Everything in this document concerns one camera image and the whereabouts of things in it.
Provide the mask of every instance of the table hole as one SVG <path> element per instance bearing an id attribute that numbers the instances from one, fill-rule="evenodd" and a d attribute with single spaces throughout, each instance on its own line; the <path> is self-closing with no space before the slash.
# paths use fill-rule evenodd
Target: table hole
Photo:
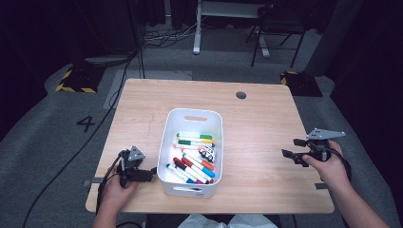
<path id="1" fill-rule="evenodd" d="M 239 91 L 239 92 L 237 92 L 237 97 L 239 98 L 239 99 L 245 99 L 246 98 L 246 93 L 244 93 L 244 92 L 242 92 L 242 91 Z"/>

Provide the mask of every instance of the marker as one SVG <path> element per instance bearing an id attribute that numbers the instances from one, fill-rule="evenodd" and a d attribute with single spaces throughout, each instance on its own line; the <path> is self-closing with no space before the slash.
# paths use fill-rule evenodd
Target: marker
<path id="1" fill-rule="evenodd" d="M 179 140 L 178 144 L 186 144 L 186 145 L 203 145 L 203 146 L 210 146 L 214 147 L 215 145 L 213 143 L 208 143 L 208 142 L 193 142 L 193 141 L 183 141 Z"/>
<path id="2" fill-rule="evenodd" d="M 192 142 L 201 142 L 201 143 L 213 143 L 213 140 L 210 139 L 198 139 L 198 138 L 190 138 L 190 137 L 178 137 L 179 141 L 192 141 Z"/>
<path id="3" fill-rule="evenodd" d="M 172 167 L 172 165 L 170 163 L 168 163 L 166 165 L 166 167 L 171 170 L 174 174 L 176 174 L 177 177 L 181 178 L 183 181 L 187 182 L 187 183 L 195 183 L 194 181 L 192 181 L 191 179 L 189 179 L 188 177 L 186 177 L 184 174 L 180 173 L 178 170 L 176 170 L 174 167 Z"/>
<path id="4" fill-rule="evenodd" d="M 174 158 L 174 163 L 176 165 L 178 165 L 178 167 L 181 168 L 181 170 L 187 172 L 188 174 L 192 175 L 193 177 L 195 177 L 197 180 L 207 184 L 210 181 L 208 181 L 207 179 L 205 179 L 204 177 L 202 177 L 200 174 L 196 173 L 193 169 L 191 169 L 190 167 L 186 166 L 184 163 L 181 162 L 181 160 L 179 160 L 178 158 Z"/>
<path id="5" fill-rule="evenodd" d="M 194 161 L 196 161 L 196 162 L 198 162 L 198 163 L 200 163 L 202 166 L 204 166 L 204 167 L 206 167 L 206 168 L 208 168 L 208 169 L 210 169 L 211 171 L 213 171 L 214 170 L 214 166 L 213 165 L 211 165 L 209 162 L 207 162 L 207 161 L 203 161 L 203 160 L 201 160 L 201 159 L 199 159 L 198 157 L 196 157 L 196 156 L 193 156 L 192 154 L 188 154 L 188 153 L 183 153 L 183 155 L 187 155 L 187 156 L 189 156 L 191 159 L 193 159 Z"/>
<path id="6" fill-rule="evenodd" d="M 200 168 L 198 168 L 196 165 L 194 165 L 188 159 L 182 158 L 182 162 L 184 164 L 186 164 L 187 166 L 189 166 L 191 169 L 193 169 L 196 173 L 200 174 L 202 177 L 207 179 L 210 183 L 214 182 L 214 180 L 211 177 L 209 177 L 207 174 L 205 174 L 203 171 L 201 171 Z"/>
<path id="7" fill-rule="evenodd" d="M 187 166 L 191 167 L 193 169 L 193 165 L 197 167 L 198 170 L 202 171 L 204 175 L 207 175 L 207 177 L 214 178 L 216 175 L 211 172 L 208 168 L 204 167 L 202 164 L 198 163 L 197 161 L 193 160 L 189 156 L 186 156 L 183 154 L 182 155 L 182 162 L 185 163 Z"/>
<path id="8" fill-rule="evenodd" d="M 211 135 L 199 134 L 196 132 L 180 132 L 177 134 L 177 137 L 199 138 L 199 139 L 208 139 L 208 140 L 213 139 L 213 137 Z"/>
<path id="9" fill-rule="evenodd" d="M 184 175 L 185 175 L 186 177 L 188 177 L 189 179 L 191 179 L 193 182 L 198 183 L 198 184 L 204 184 L 203 182 L 201 182 L 200 180 L 197 180 L 197 179 L 196 179 L 195 177 L 193 177 L 192 175 L 190 175 L 190 174 L 184 172 L 183 170 L 181 170 L 180 167 L 176 166 L 175 169 L 176 169 L 178 172 L 184 174 Z"/>
<path id="10" fill-rule="evenodd" d="M 186 145 L 186 144 L 174 144 L 175 148 L 184 148 L 184 149 L 192 149 L 192 150 L 199 150 L 204 148 L 202 145 Z"/>

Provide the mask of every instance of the hand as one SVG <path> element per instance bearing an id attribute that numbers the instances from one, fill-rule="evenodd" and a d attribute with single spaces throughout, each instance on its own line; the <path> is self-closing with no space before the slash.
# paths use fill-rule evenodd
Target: hand
<path id="1" fill-rule="evenodd" d="M 343 155 L 340 145 L 337 142 L 329 141 L 329 145 L 330 148 L 338 151 L 341 156 Z M 326 162 L 318 161 L 308 155 L 304 155 L 302 158 L 317 170 L 320 177 L 331 189 L 337 186 L 350 185 L 346 169 L 340 158 L 338 158 L 336 155 L 332 154 L 331 158 Z"/>
<path id="2" fill-rule="evenodd" d="M 120 176 L 116 172 L 116 166 L 110 172 L 111 177 L 105 186 L 101 207 L 107 207 L 111 213 L 119 213 L 139 186 L 138 182 L 129 182 L 126 189 L 120 185 Z"/>

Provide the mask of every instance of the wooden table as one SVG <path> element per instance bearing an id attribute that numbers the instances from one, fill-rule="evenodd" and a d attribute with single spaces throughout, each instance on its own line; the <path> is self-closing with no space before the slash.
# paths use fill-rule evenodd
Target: wooden table
<path id="1" fill-rule="evenodd" d="M 244 92 L 245 99 L 237 98 Z M 222 116 L 222 177 L 208 199 L 166 195 L 162 182 L 141 183 L 123 211 L 139 213 L 332 213 L 334 205 L 317 171 L 295 165 L 281 149 L 305 152 L 293 139 L 306 132 L 285 85 L 129 79 L 125 83 L 95 177 L 123 149 L 136 145 L 146 158 L 141 169 L 157 166 L 167 115 L 178 107 L 216 111 Z M 94 212 L 98 184 L 86 209 Z"/>

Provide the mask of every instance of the person's right hand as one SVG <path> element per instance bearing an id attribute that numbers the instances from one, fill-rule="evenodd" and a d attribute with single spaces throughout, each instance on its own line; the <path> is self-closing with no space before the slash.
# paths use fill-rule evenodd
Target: person's right hand
<path id="1" fill-rule="evenodd" d="M 340 155 L 343 155 L 340 145 L 337 142 L 329 141 L 329 145 L 330 148 L 338 151 Z M 350 185 L 346 169 L 340 158 L 336 155 L 332 154 L 331 158 L 326 162 L 318 161 L 308 155 L 304 155 L 302 158 L 317 170 L 320 177 L 331 189 L 338 186 L 346 186 L 346 184 Z"/>

